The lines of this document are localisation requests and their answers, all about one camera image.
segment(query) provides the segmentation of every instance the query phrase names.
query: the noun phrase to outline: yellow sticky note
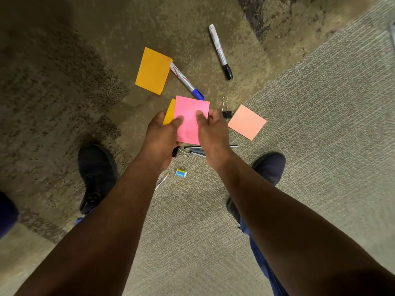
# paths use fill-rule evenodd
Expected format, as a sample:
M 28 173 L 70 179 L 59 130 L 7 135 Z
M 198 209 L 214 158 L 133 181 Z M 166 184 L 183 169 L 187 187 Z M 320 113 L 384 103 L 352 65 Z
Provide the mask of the yellow sticky note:
M 171 99 L 169 108 L 167 109 L 165 119 L 163 120 L 163 124 L 170 124 L 174 117 L 174 107 L 175 107 L 175 99 Z
M 172 61 L 170 57 L 146 47 L 137 74 L 136 85 L 160 95 L 165 87 Z

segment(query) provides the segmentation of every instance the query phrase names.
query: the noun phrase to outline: leg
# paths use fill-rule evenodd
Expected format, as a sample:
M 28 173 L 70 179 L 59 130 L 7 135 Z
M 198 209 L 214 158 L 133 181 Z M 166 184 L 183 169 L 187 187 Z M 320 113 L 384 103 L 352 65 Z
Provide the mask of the leg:
M 18 219 L 18 210 L 15 204 L 0 192 L 0 239 L 9 232 Z
M 81 147 L 78 169 L 86 190 L 79 209 L 84 216 L 76 220 L 76 225 L 100 204 L 118 180 L 114 157 L 99 144 Z
M 280 153 L 269 153 L 260 157 L 252 166 L 252 168 L 258 172 L 264 179 L 271 182 L 273 185 L 276 185 L 281 175 L 284 171 L 285 167 L 285 157 Z M 275 276 L 274 272 L 270 268 L 269 264 L 265 260 L 262 252 L 259 250 L 258 246 L 255 244 L 254 239 L 250 236 L 250 231 L 245 225 L 243 219 L 240 217 L 239 211 L 237 210 L 234 202 L 231 198 L 228 199 L 226 204 L 226 208 L 230 214 L 236 219 L 236 221 L 240 224 L 240 229 L 243 233 L 247 234 L 250 237 L 250 245 L 254 257 L 266 276 L 269 279 L 270 285 L 273 289 L 274 296 L 288 296 L 288 293 L 285 291 L 284 287 L 279 282 L 278 278 Z

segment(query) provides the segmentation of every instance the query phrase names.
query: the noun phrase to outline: person's right hand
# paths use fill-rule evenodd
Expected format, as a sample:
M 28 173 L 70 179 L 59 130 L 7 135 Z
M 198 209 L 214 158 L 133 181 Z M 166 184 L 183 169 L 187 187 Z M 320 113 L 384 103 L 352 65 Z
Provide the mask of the person's right hand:
M 218 109 L 210 109 L 208 119 L 198 110 L 196 121 L 199 126 L 199 143 L 205 151 L 207 164 L 216 169 L 233 154 L 229 145 L 228 124 Z

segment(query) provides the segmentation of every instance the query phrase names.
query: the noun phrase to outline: sticky note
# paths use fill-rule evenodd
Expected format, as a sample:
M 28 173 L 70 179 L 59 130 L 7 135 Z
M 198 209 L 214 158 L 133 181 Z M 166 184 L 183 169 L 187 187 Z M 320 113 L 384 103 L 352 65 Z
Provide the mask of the sticky note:
M 252 141 L 265 123 L 265 119 L 241 105 L 229 121 L 228 126 Z
M 163 120 L 164 125 L 168 125 L 171 123 L 174 117 L 174 106 L 175 106 L 175 99 L 171 99 L 170 105 L 166 111 L 165 119 Z
M 137 74 L 136 85 L 160 95 L 165 87 L 172 61 L 170 57 L 146 47 Z
M 210 102 L 191 99 L 189 97 L 175 98 L 174 118 L 184 116 L 184 121 L 177 130 L 177 141 L 190 144 L 199 144 L 198 123 L 196 122 L 196 111 L 201 110 L 204 116 L 209 116 Z

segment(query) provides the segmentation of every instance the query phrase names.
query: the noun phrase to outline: black marker cap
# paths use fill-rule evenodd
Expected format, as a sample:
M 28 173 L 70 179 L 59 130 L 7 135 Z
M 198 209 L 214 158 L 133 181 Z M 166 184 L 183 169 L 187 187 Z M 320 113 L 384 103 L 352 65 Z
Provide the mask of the black marker cap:
M 222 68 L 224 69 L 224 72 L 225 72 L 225 75 L 226 75 L 226 79 L 227 80 L 233 79 L 232 70 L 230 69 L 229 64 L 223 65 Z

